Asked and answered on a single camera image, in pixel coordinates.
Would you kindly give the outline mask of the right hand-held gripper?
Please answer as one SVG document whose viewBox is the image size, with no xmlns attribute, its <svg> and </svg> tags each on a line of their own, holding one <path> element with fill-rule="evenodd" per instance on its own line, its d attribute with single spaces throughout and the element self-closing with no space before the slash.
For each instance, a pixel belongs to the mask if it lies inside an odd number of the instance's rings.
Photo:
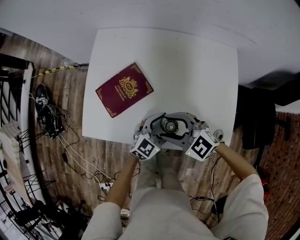
<svg viewBox="0 0 300 240">
<path fill-rule="evenodd" d="M 183 149 L 185 154 L 204 161 L 219 146 L 219 140 L 210 132 L 206 122 L 196 122 L 187 112 L 166 113 L 165 119 L 176 123 L 178 130 L 189 130 L 183 135 L 152 134 L 155 144 L 162 149 Z"/>
</svg>

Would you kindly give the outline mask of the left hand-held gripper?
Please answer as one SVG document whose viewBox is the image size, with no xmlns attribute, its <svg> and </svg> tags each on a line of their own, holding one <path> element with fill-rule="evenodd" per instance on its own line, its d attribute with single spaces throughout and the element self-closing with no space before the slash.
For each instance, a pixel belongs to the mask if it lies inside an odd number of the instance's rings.
<svg viewBox="0 0 300 240">
<path fill-rule="evenodd" d="M 151 132 L 161 129 L 161 120 L 165 115 L 165 112 L 153 114 L 144 120 L 143 125 L 136 125 L 129 152 L 139 160 L 151 159 L 160 151 L 161 139 Z"/>
</svg>

